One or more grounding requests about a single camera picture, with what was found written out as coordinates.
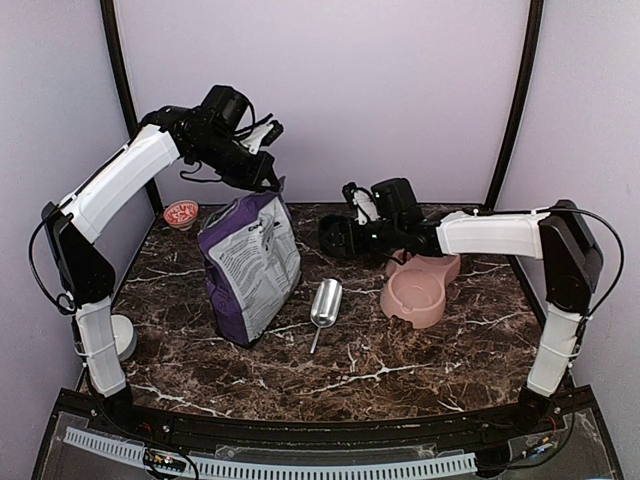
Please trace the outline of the purple pet food bag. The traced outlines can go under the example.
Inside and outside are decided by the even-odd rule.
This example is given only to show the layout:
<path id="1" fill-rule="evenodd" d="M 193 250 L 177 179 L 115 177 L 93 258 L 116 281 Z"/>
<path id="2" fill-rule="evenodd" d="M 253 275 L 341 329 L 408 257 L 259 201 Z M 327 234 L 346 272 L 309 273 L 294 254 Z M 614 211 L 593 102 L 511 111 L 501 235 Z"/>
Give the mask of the purple pet food bag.
<path id="1" fill-rule="evenodd" d="M 217 209 L 204 220 L 198 246 L 219 335 L 251 347 L 301 277 L 301 254 L 282 191 L 252 193 Z"/>

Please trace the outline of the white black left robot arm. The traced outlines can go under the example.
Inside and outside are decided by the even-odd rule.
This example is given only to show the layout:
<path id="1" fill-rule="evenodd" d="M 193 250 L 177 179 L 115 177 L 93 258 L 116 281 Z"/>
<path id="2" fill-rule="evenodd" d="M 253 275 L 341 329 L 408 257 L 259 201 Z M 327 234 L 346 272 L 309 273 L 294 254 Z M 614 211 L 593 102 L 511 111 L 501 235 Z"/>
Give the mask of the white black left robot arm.
<path id="1" fill-rule="evenodd" d="M 46 204 L 32 233 L 45 234 L 61 292 L 31 272 L 44 297 L 72 319 L 79 355 L 104 399 L 101 417 L 120 436 L 141 427 L 140 412 L 120 396 L 129 390 L 112 324 L 117 273 L 100 242 L 122 222 L 145 186 L 178 162 L 207 166 L 215 182 L 246 192 L 281 183 L 269 146 L 284 132 L 273 114 L 258 117 L 251 100 L 227 85 L 213 86 L 192 107 L 166 105 L 147 113 L 133 135 L 79 186 Z"/>

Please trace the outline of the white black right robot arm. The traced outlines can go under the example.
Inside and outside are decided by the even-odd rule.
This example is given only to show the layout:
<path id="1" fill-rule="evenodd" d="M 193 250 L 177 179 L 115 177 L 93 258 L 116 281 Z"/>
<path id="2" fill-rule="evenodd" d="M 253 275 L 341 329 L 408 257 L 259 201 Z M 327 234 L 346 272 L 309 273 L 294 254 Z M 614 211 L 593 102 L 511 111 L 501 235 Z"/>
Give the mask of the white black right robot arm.
<path id="1" fill-rule="evenodd" d="M 406 178 L 382 181 L 370 189 L 348 183 L 343 195 L 351 215 L 328 215 L 319 222 L 321 249 L 331 257 L 376 252 L 403 264 L 419 256 L 489 254 L 542 261 L 547 314 L 526 383 L 527 390 L 537 395 L 528 396 L 510 413 L 517 432 L 534 432 L 549 416 L 542 397 L 549 398 L 558 389 L 599 307 L 591 299 L 604 256 L 586 223 L 591 212 L 560 200 L 541 209 L 466 209 L 428 218 Z"/>

